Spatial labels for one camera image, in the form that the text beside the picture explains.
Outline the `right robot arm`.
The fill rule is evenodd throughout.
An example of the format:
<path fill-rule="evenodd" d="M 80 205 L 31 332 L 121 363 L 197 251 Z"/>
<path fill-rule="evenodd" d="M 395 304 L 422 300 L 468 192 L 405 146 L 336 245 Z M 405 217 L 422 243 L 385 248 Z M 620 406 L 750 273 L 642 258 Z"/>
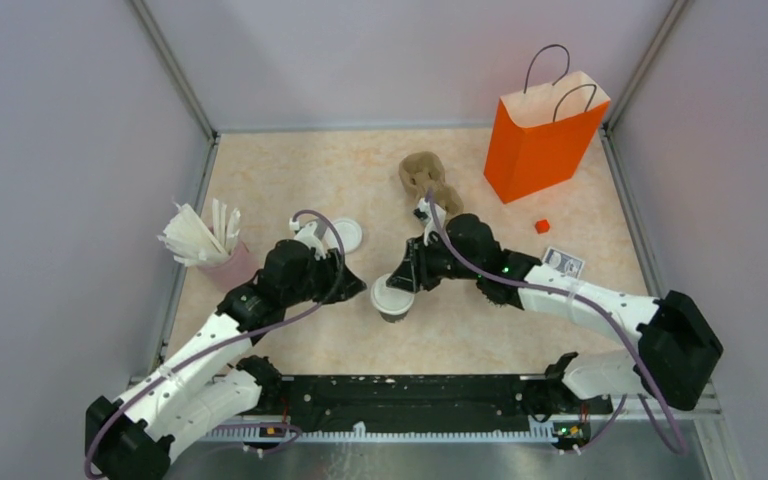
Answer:
<path fill-rule="evenodd" d="M 561 317 L 619 344 L 612 352 L 573 355 L 548 382 L 547 400 L 560 412 L 602 395 L 649 396 L 692 411 L 724 351 L 689 295 L 639 296 L 579 280 L 502 248 L 474 214 L 455 217 L 442 233 L 408 239 L 386 286 L 413 297 L 445 279 L 472 281 L 494 305 Z"/>

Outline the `pink holder cup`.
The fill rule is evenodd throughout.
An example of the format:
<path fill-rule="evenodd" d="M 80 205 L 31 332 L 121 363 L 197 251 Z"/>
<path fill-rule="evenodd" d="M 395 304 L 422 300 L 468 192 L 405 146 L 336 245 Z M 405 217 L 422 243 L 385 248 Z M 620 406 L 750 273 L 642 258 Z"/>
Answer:
<path fill-rule="evenodd" d="M 227 293 L 252 280 L 259 268 L 257 257 L 244 242 L 239 241 L 226 261 L 214 266 L 198 267 L 198 270 L 219 291 Z"/>

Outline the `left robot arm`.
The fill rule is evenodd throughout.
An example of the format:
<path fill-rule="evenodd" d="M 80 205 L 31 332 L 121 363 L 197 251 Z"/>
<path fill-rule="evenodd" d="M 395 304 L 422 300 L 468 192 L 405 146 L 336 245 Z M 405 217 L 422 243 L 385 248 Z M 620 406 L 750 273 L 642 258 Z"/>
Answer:
<path fill-rule="evenodd" d="M 280 386 L 260 368 L 211 378 L 266 333 L 300 320 L 289 308 L 347 301 L 366 288 L 347 267 L 342 243 L 319 251 L 297 239 L 276 243 L 264 266 L 230 290 L 204 325 L 141 384 L 86 411 L 89 479 L 162 479 L 177 457 L 224 420 L 279 404 Z"/>

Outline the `cardboard cup carrier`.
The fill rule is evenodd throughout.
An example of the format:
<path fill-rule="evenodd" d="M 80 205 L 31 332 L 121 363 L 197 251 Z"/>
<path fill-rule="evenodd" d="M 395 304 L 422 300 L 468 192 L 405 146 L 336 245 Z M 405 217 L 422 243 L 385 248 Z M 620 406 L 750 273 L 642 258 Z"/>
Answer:
<path fill-rule="evenodd" d="M 406 156 L 398 165 L 398 176 L 405 192 L 414 202 L 418 202 L 431 190 L 434 201 L 448 216 L 464 212 L 463 200 L 447 182 L 445 168 L 437 154 L 420 151 Z"/>

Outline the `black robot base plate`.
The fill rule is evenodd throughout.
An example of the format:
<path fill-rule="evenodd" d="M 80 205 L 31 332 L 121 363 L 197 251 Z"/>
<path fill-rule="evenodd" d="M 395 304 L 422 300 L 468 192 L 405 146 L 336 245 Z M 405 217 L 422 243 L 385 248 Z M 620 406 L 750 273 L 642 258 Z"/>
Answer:
<path fill-rule="evenodd" d="M 581 413 L 610 414 L 610 400 L 580 400 L 541 375 L 296 375 L 268 388 L 239 418 L 286 420 L 305 433 L 525 432 Z"/>

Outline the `white paper napkins bundle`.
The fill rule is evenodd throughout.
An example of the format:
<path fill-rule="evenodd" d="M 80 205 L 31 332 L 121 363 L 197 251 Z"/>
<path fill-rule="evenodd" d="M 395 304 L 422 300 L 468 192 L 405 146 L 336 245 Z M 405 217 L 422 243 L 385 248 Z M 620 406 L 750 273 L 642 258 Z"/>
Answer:
<path fill-rule="evenodd" d="M 213 267 L 228 261 L 239 245 L 241 212 L 214 198 L 208 226 L 190 204 L 175 204 L 175 215 L 157 236 L 185 267 Z"/>

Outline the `orange paper bag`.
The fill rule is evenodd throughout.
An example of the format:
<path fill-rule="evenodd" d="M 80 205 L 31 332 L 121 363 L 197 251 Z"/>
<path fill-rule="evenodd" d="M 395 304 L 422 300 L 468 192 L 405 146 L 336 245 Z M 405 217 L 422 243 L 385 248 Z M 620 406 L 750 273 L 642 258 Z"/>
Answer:
<path fill-rule="evenodd" d="M 538 57 L 553 48 L 566 55 L 563 73 L 532 85 Z M 570 64 L 567 47 L 546 45 L 532 57 L 523 87 L 499 97 L 484 176 L 504 204 L 571 179 L 603 123 L 610 97 Z"/>

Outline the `white plastic cup lid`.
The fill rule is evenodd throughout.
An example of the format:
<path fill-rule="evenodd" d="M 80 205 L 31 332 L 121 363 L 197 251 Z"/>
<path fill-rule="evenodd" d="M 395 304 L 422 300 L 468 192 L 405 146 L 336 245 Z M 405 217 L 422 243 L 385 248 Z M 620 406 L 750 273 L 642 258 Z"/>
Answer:
<path fill-rule="evenodd" d="M 413 293 L 407 293 L 400 290 L 388 288 L 385 281 L 389 274 L 382 275 L 376 279 L 370 290 L 370 299 L 373 307 L 379 312 L 399 311 L 402 309 L 411 309 L 415 301 Z"/>

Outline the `black paper coffee cup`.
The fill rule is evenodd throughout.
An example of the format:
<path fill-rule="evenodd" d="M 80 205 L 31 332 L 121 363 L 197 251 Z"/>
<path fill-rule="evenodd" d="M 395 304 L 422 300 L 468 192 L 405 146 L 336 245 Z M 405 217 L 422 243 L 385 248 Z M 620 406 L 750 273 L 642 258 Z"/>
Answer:
<path fill-rule="evenodd" d="M 399 311 L 379 311 L 380 317 L 388 323 L 397 323 L 405 319 L 408 315 L 409 309 L 402 309 Z"/>

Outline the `small orange cube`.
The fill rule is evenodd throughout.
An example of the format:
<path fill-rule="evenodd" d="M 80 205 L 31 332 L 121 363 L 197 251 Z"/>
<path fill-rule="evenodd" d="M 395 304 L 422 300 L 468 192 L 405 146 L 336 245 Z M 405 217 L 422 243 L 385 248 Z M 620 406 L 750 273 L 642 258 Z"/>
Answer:
<path fill-rule="evenodd" d="M 534 228 L 538 234 L 545 234 L 550 231 L 551 226 L 547 219 L 541 219 L 534 224 Z"/>

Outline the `blue playing card box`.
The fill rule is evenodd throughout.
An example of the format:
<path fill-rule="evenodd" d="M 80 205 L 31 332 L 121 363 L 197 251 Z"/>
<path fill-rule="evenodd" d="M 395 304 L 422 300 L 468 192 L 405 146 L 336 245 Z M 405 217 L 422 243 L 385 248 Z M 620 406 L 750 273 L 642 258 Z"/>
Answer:
<path fill-rule="evenodd" d="M 546 249 L 542 262 L 554 270 L 573 278 L 579 278 L 586 265 L 583 259 L 556 247 L 548 247 Z"/>

